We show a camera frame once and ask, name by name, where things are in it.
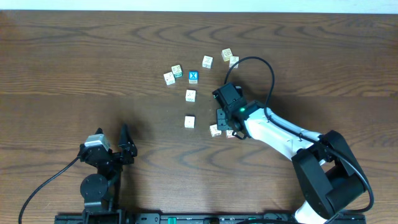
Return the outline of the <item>red edged grape block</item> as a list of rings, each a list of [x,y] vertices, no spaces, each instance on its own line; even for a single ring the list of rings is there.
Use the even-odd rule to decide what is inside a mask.
[[[226,130],[227,138],[234,138],[234,130]]]

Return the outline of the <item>yellow edged white block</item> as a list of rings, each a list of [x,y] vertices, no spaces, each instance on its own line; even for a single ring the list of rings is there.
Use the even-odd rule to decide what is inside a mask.
[[[218,129],[217,124],[213,124],[210,126],[210,133],[212,137],[219,136],[222,134],[222,131]]]

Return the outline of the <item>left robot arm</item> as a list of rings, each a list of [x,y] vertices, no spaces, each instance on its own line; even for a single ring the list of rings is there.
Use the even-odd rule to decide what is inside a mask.
[[[137,147],[126,124],[121,128],[118,147],[121,150],[113,152],[101,128],[80,145],[79,160],[97,169],[97,173],[87,176],[80,185],[85,207],[83,223],[122,224],[134,221],[129,212],[119,207],[123,167],[133,164],[137,156]]]

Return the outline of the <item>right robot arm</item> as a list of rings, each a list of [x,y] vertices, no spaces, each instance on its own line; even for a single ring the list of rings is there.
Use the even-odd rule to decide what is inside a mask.
[[[298,223],[331,223],[363,193],[374,205],[374,194],[345,138],[336,131],[326,134],[302,129],[277,116],[258,101],[217,99],[221,112],[241,139],[261,141],[288,158],[294,167],[304,204],[294,213]]]

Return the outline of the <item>blue X letter block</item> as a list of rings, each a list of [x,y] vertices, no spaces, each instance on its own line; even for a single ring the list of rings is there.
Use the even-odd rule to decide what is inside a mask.
[[[198,72],[197,71],[189,71],[188,82],[189,82],[189,84],[197,84],[198,83]]]

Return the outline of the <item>yellow picture block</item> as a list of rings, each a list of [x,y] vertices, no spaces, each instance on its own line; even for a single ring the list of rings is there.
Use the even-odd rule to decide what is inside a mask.
[[[221,56],[222,56],[223,61],[224,61],[224,62],[227,62],[227,61],[229,61],[230,58],[233,56],[233,53],[232,53],[232,51],[231,51],[230,48],[228,48],[228,49],[223,49],[223,50],[221,51]]]

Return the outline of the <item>green edged picture block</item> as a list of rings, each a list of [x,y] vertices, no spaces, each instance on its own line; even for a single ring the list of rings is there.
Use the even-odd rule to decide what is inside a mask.
[[[183,76],[182,68],[180,65],[171,66],[172,73],[175,78],[179,78]]]

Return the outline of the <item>white block red drawing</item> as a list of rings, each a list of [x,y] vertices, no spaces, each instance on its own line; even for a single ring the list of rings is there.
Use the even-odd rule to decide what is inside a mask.
[[[175,84],[175,77],[172,72],[165,73],[164,80],[165,80],[166,85]]]

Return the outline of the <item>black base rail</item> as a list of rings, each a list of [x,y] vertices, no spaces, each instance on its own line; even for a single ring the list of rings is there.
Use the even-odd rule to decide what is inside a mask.
[[[263,215],[161,215],[158,213],[137,213],[133,215],[102,215],[100,217],[90,216],[85,219],[83,215],[57,215],[55,224],[67,223],[129,223],[129,224],[204,224],[224,223],[234,224],[246,220],[278,220],[283,222],[294,222],[293,215],[288,213],[266,213]]]

